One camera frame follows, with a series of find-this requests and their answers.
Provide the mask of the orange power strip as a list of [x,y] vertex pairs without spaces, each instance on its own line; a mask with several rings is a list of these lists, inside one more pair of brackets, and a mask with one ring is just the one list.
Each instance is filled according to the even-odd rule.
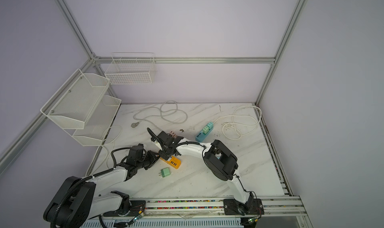
[[181,160],[179,160],[178,158],[174,157],[174,156],[171,156],[169,159],[165,160],[163,158],[160,158],[163,162],[165,162],[166,164],[170,165],[171,167],[175,168],[175,169],[178,169],[180,166],[181,166]]

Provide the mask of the green adapter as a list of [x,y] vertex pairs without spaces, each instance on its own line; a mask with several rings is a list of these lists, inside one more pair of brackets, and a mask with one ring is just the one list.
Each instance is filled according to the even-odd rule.
[[168,177],[168,176],[170,176],[170,175],[171,175],[171,171],[170,171],[169,168],[161,169],[161,171],[160,171],[160,176],[161,176],[162,178]]

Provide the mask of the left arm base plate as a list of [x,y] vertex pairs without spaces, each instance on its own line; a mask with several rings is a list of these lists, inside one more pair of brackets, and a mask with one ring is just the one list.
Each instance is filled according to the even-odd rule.
[[146,207],[145,200],[130,201],[129,206],[119,208],[116,211],[104,213],[104,217],[136,217],[140,212],[144,212]]

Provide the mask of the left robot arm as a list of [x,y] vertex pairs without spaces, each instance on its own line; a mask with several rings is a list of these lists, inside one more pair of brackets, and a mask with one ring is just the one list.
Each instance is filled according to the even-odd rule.
[[85,221],[104,214],[123,217],[143,213],[144,201],[131,202],[128,194],[112,190],[112,186],[128,181],[139,169],[148,170],[160,156],[146,151],[142,144],[127,151],[129,154],[120,162],[115,151],[111,151],[110,169],[84,178],[67,178],[46,208],[43,219],[52,228],[79,228]]

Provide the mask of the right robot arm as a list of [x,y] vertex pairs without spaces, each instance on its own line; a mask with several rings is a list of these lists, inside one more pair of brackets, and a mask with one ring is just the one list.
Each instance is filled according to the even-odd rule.
[[234,202],[240,214],[248,214],[257,198],[254,192],[247,191],[238,174],[238,158],[221,141],[199,143],[184,137],[173,137],[160,132],[156,135],[147,128],[151,141],[160,149],[159,155],[168,160],[175,156],[191,156],[201,159],[215,177],[227,182],[234,193]]

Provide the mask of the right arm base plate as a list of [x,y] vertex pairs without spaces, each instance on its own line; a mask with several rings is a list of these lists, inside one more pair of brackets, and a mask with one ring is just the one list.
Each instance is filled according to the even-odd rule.
[[224,213],[225,215],[256,215],[262,216],[265,214],[264,206],[261,199],[249,200],[245,204],[236,201],[235,199],[225,199]]

